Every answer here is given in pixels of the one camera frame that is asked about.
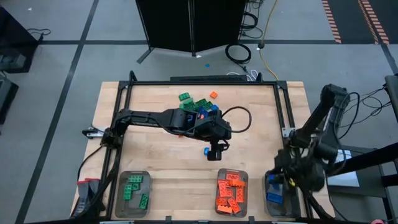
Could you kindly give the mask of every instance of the wooden tabletop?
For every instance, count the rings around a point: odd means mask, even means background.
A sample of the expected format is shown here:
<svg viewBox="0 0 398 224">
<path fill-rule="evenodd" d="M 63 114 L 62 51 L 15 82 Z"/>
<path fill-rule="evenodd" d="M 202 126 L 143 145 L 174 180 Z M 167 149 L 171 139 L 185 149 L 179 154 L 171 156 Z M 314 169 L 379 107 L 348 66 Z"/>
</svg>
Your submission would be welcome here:
<svg viewBox="0 0 398 224">
<path fill-rule="evenodd" d="M 288 82 L 290 103 L 296 127 L 301 127 L 308 117 L 307 97 L 302 82 Z M 210 99 L 212 91 L 218 97 Z M 93 125 L 108 127 L 111 124 L 118 82 L 104 82 L 99 93 Z M 233 133 L 230 147 L 223 152 L 222 161 L 210 162 L 203 155 L 208 142 L 179 138 L 161 128 L 130 126 L 124 137 L 119 174 L 127 170 L 146 170 L 152 177 L 150 212 L 143 220 L 164 220 L 171 215 L 173 220 L 276 220 L 264 211 L 262 177 L 274 168 L 274 157 L 282 148 L 273 87 L 271 86 L 133 86 L 131 110 L 162 112 L 178 108 L 178 95 L 189 92 L 195 100 L 206 98 L 217 104 L 222 111 L 233 106 L 244 106 L 252 114 L 252 125 L 244 133 Z M 285 125 L 288 125 L 283 93 L 280 91 Z M 228 113 L 225 120 L 232 129 L 247 126 L 248 116 L 243 110 Z M 88 140 L 85 157 L 98 148 L 100 138 Z M 83 166 L 80 179 L 100 178 L 105 150 L 90 158 Z M 218 215 L 214 211 L 216 178 L 220 168 L 244 170 L 249 175 L 248 214 L 246 218 Z M 108 202 L 109 187 L 104 193 L 103 203 Z M 324 187 L 314 193 L 319 204 L 334 216 L 333 207 Z M 78 198 L 76 191 L 73 206 Z M 302 216 L 305 217 L 300 192 Z"/>
</svg>

